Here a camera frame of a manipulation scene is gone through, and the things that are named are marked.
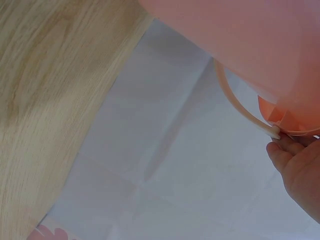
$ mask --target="pink object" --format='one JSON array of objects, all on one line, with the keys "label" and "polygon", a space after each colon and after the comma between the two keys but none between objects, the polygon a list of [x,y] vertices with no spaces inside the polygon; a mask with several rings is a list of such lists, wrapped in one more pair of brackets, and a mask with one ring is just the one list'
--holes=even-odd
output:
[{"label": "pink object", "polygon": [[320,134],[319,0],[139,1],[256,90],[271,125]]},{"label": "pink object", "polygon": [[77,236],[63,229],[58,223],[46,217],[36,227],[27,240],[80,240]]}]

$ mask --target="white paper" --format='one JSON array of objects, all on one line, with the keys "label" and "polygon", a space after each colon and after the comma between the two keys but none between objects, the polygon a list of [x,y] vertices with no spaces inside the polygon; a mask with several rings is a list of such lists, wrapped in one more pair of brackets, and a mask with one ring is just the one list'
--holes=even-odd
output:
[{"label": "white paper", "polygon": [[[260,117],[257,95],[227,75]],[[318,239],[268,159],[269,141],[224,97],[210,56],[155,21],[50,216],[83,240]]]}]

